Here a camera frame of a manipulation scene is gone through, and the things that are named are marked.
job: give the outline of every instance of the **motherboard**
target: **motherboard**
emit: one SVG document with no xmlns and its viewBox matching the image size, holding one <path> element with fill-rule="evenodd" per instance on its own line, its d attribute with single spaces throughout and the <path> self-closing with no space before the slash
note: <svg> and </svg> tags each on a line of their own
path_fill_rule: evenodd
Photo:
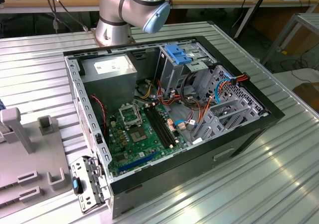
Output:
<svg viewBox="0 0 319 224">
<path fill-rule="evenodd" d="M 108 118 L 113 157 L 109 170 L 113 177 L 176 154 L 187 146 L 178 130 L 168 125 L 170 117 L 162 104 L 133 107 L 122 107 Z M 137 124 L 127 125 L 134 120 Z"/>
</svg>

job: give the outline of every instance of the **blue cable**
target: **blue cable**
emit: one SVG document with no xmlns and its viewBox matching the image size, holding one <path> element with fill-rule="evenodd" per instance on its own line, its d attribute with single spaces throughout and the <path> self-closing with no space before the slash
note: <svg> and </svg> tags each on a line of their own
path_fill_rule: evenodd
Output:
<svg viewBox="0 0 319 224">
<path fill-rule="evenodd" d="M 226 72 L 224 73 L 224 75 L 227 76 L 229 79 L 236 79 L 236 77 L 233 77 L 233 76 L 229 75 L 229 74 L 226 73 Z"/>
<path fill-rule="evenodd" d="M 177 121 L 175 121 L 175 125 L 178 125 L 179 123 L 183 123 L 183 122 L 185 122 L 185 121 L 184 121 L 184 120 L 182 120 L 182 119 L 177 120 Z"/>
<path fill-rule="evenodd" d="M 223 80 L 221 80 L 220 82 L 218 82 L 218 84 L 217 84 L 217 86 L 216 86 L 216 88 L 215 88 L 215 99 L 216 99 L 216 101 L 217 101 L 218 104 L 220 103 L 219 98 L 218 98 L 219 86 L 220 86 L 220 84 L 221 84 L 222 82 L 224 82 L 224 81 L 230 81 L 230 80 L 229 80 L 229 79 L 223 79 Z"/>
</svg>

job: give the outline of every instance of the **aluminum workbench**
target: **aluminum workbench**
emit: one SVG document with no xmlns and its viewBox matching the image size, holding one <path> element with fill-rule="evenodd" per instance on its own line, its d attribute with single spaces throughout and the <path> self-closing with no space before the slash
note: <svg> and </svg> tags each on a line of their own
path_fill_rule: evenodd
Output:
<svg viewBox="0 0 319 224">
<path fill-rule="evenodd" d="M 244 153 L 176 187 L 114 223 L 319 223 L 318 114 L 280 84 L 217 26 L 167 25 L 156 34 L 133 29 L 137 42 L 203 35 L 284 113 Z M 88 154 L 70 94 L 62 51 L 97 47 L 91 33 L 0 41 L 0 97 L 22 122 L 59 120 L 68 162 Z M 3 218 L 0 223 L 112 223 L 105 207 L 82 215 L 73 191 Z"/>
<path fill-rule="evenodd" d="M 304 26 L 310 31 L 319 35 L 319 13 L 296 13 L 293 15 L 275 42 L 269 48 L 261 63 L 266 64 L 267 61 L 269 61 L 269 59 L 274 55 L 274 52 L 277 50 L 284 38 L 286 38 L 280 46 L 281 49 L 284 49 L 296 34 L 296 30 L 298 30 L 301 26 Z"/>
</svg>

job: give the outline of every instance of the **open computer tower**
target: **open computer tower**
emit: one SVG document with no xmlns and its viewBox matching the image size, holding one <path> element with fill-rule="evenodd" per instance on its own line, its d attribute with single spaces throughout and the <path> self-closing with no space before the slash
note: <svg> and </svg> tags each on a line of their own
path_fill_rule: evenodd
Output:
<svg viewBox="0 0 319 224">
<path fill-rule="evenodd" d="M 204 37 L 64 53 L 90 157 L 83 213 L 117 217 L 242 153 L 284 114 Z"/>
</svg>

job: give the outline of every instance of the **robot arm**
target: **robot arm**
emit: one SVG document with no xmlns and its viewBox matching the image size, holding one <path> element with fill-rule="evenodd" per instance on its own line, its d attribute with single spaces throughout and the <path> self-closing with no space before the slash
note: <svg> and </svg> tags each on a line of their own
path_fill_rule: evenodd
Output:
<svg viewBox="0 0 319 224">
<path fill-rule="evenodd" d="M 158 32 L 169 12 L 165 0 L 100 0 L 97 41 L 102 46 L 129 43 L 130 24 L 148 33 Z"/>
</svg>

